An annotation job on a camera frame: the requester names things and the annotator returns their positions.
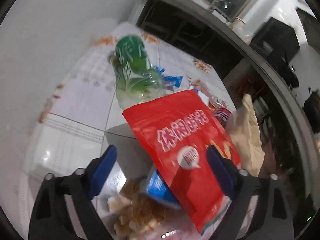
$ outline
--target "tiled surface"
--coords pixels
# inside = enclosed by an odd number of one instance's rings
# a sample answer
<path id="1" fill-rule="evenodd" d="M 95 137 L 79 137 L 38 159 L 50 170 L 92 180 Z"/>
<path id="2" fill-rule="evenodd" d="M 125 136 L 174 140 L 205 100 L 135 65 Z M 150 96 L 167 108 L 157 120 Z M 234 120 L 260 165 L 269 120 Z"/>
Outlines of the tiled surface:
<path id="1" fill-rule="evenodd" d="M 137 27 L 123 23 L 111 35 L 120 39 L 129 34 L 142 37 L 142 33 Z M 217 97 L 226 101 L 230 110 L 235 109 L 213 68 L 208 69 L 209 73 L 198 69 L 192 56 L 162 41 L 158 44 L 145 42 L 145 46 L 151 63 L 165 68 L 164 74 L 184 76 L 181 87 L 174 92 L 188 88 L 188 77 L 201 79 Z M 115 75 L 107 60 L 114 49 L 114 45 L 90 48 L 65 78 L 61 98 L 56 100 L 51 114 L 44 124 L 34 128 L 19 188 L 24 237 L 27 237 L 33 203 L 45 174 L 69 175 L 100 157 L 110 144 L 116 146 L 117 162 L 101 194 L 92 200 L 112 233 L 110 225 L 115 218 L 106 208 L 108 196 L 119 192 L 127 178 L 147 175 L 153 165 L 122 116 L 116 99 Z M 69 212 L 77 228 L 76 214 L 72 209 Z"/>

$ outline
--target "blue gripper pad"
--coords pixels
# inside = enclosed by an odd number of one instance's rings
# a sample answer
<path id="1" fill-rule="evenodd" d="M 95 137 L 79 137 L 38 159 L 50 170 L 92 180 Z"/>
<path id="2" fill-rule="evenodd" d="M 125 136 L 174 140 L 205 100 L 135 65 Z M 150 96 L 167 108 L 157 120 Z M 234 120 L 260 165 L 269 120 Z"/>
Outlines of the blue gripper pad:
<path id="1" fill-rule="evenodd" d="M 90 182 L 89 182 L 89 199 L 93 199 L 95 196 L 99 195 L 104 183 L 106 182 L 113 165 L 117 160 L 117 149 L 113 145 L 110 145 L 105 153 L 100 158 L 100 163 L 94 170 Z"/>
<path id="2" fill-rule="evenodd" d="M 210 165 L 224 195 L 234 199 L 235 181 L 228 169 L 230 164 L 229 162 L 231 162 L 231 160 L 223 159 L 217 149 L 211 145 L 207 149 L 207 162 Z"/>

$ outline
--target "white speech bubble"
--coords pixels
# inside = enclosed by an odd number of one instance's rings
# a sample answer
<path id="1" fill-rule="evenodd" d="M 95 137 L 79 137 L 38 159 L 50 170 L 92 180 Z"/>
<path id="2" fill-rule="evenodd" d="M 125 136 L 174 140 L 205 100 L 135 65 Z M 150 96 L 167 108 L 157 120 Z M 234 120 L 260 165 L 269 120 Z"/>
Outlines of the white speech bubble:
<path id="1" fill-rule="evenodd" d="M 185 170 L 191 170 L 194 168 L 200 169 L 199 153 L 192 146 L 184 146 L 180 149 L 177 156 L 179 165 Z"/>

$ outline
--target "red bag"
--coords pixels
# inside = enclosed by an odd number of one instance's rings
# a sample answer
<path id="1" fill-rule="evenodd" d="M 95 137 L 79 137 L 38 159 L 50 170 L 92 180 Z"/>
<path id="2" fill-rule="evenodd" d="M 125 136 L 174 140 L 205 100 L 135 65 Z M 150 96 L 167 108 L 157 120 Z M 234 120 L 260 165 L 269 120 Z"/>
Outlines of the red bag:
<path id="1" fill-rule="evenodd" d="M 206 148 L 215 145 L 224 158 L 240 165 L 223 127 L 194 90 L 132 106 L 123 116 L 202 232 L 217 216 L 224 196 L 207 163 Z"/>

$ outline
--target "table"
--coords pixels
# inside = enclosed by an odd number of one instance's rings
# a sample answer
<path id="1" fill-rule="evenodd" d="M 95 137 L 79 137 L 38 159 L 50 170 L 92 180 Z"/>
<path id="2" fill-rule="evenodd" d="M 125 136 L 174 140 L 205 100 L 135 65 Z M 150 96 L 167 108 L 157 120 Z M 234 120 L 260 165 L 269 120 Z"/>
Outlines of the table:
<path id="1" fill-rule="evenodd" d="M 127 35 L 142 37 L 143 30 L 130 23 L 121 23 L 110 35 L 117 40 Z M 230 111 L 235 106 L 215 70 L 208 66 L 198 69 L 194 58 L 163 42 L 145 41 L 147 54 L 152 64 L 165 68 L 166 75 L 184 76 L 181 87 L 174 92 L 186 90 L 189 80 L 201 79 L 215 96 L 224 100 Z M 116 77 L 108 55 L 115 44 L 92 46 L 66 76 L 64 88 L 57 90 L 61 98 L 53 99 L 54 106 L 43 124 L 34 128 L 32 140 L 22 167 L 19 186 L 21 223 L 26 239 L 31 212 L 38 189 L 45 174 L 52 172 L 57 177 L 71 174 L 79 167 L 100 157 L 110 144 L 118 149 L 118 159 L 111 171 L 102 194 L 92 200 L 103 221 L 110 217 L 106 197 L 119 192 L 126 178 L 147 175 L 153 165 L 148 153 L 142 148 L 122 116 L 115 96 Z M 78 236 L 83 236 L 75 211 L 71 219 L 78 223 Z"/>

